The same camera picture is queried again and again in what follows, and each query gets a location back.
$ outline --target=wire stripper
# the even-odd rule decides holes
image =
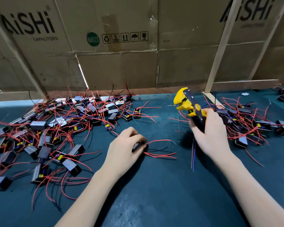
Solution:
[[[177,109],[179,111],[187,110],[189,112],[188,116],[191,117],[197,128],[204,132],[206,113],[201,109],[200,104],[196,102],[187,87],[183,87],[177,92],[174,98],[174,105],[177,104]]]

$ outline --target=green rohs label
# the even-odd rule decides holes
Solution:
[[[98,35],[93,32],[90,32],[86,35],[86,40],[89,43],[89,45],[93,47],[98,46],[100,43]]]

